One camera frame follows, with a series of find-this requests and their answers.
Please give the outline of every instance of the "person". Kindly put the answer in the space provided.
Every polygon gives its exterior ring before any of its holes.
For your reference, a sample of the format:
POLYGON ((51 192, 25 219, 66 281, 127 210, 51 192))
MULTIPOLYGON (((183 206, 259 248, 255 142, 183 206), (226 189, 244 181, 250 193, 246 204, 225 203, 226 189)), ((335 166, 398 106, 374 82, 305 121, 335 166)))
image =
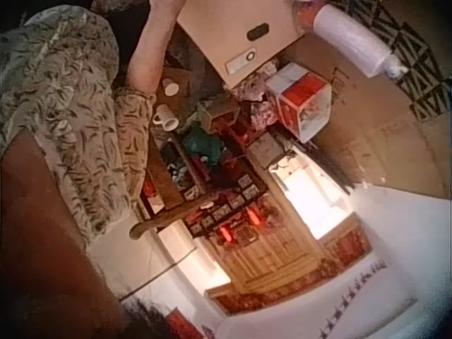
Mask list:
POLYGON ((0 318, 13 338, 170 338, 156 310, 123 308, 85 248, 138 198, 184 3, 150 0, 126 85, 114 92, 116 41, 84 8, 47 9, 0 36, 0 318))

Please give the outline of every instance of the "white cup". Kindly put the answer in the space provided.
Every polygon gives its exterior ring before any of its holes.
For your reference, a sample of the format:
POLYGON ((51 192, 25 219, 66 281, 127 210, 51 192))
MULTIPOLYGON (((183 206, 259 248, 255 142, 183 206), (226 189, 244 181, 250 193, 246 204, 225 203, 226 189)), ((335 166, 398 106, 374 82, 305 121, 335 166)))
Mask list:
POLYGON ((178 127, 179 120, 175 117, 174 113, 167 105, 160 105, 155 110, 153 123, 156 125, 162 125, 162 128, 166 132, 170 132, 178 127))
POLYGON ((172 97, 179 92, 179 85, 169 78, 163 79, 162 86, 167 97, 172 97))

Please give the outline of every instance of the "white wall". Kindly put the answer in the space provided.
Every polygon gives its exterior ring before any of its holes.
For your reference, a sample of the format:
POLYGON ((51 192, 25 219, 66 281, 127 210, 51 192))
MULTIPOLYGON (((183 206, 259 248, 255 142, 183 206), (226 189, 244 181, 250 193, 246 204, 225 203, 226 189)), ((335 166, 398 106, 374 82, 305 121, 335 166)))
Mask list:
POLYGON ((405 335, 408 325, 413 331, 436 327, 452 304, 451 202, 360 185, 350 203, 375 250, 403 273, 406 286, 418 298, 411 314, 372 338, 405 335))
POLYGON ((130 216, 88 249, 109 288, 121 298, 154 279, 124 303, 140 299, 164 315, 177 307, 200 331, 202 326, 215 330, 225 316, 203 293, 227 283, 227 276, 198 248, 182 222, 159 234, 146 232, 139 240, 131 240, 129 230, 136 223, 136 217, 130 216))
POLYGON ((134 215, 127 218, 88 249, 91 260, 100 267, 118 297, 127 295, 172 264, 150 232, 139 240, 130 239, 129 230, 137 222, 134 215))

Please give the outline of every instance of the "decorative tiles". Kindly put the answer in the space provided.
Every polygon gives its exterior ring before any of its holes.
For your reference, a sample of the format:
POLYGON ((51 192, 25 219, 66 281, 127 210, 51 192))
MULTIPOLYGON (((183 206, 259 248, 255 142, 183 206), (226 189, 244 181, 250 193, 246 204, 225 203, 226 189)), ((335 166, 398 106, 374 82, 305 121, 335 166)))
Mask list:
POLYGON ((326 319, 325 326, 320 329, 319 339, 327 339, 331 334, 335 326, 339 323, 344 313, 348 310, 357 294, 362 292, 363 287, 371 280, 380 270, 387 268, 388 266, 383 260, 379 260, 373 263, 367 272, 361 273, 361 275, 355 279, 355 282, 348 287, 348 292, 341 296, 341 302, 334 307, 332 316, 326 319))
POLYGON ((428 121, 451 111, 451 84, 444 77, 424 38, 402 23, 378 0, 330 0, 382 39, 409 71, 396 85, 412 100, 410 109, 418 121, 428 121))

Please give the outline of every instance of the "red object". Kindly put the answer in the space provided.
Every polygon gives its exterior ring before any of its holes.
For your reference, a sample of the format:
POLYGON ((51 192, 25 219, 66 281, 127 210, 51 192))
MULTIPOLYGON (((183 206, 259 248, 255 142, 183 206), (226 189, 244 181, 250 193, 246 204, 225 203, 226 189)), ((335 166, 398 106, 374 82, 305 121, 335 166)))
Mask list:
POLYGON ((329 121, 332 88, 300 65, 290 63, 266 81, 267 98, 278 118, 301 142, 311 140, 329 121))
POLYGON ((220 232, 226 242, 234 241, 234 236, 232 235, 231 229, 228 226, 221 226, 220 232))
POLYGON ((261 224, 261 219, 258 216, 258 213, 251 207, 246 208, 246 212, 248 213, 249 221, 254 226, 259 226, 261 224))
POLYGON ((157 190, 155 189, 153 182, 146 175, 143 182, 143 193, 146 197, 152 198, 157 195, 157 190))
POLYGON ((208 182, 210 180, 210 177, 207 166, 201 161, 201 158, 196 154, 192 154, 191 159, 193 160, 195 167, 202 174, 203 180, 205 182, 208 182))
POLYGON ((182 313, 175 309, 166 317, 168 325, 178 339, 203 339, 203 335, 199 333, 196 327, 188 321, 182 313))

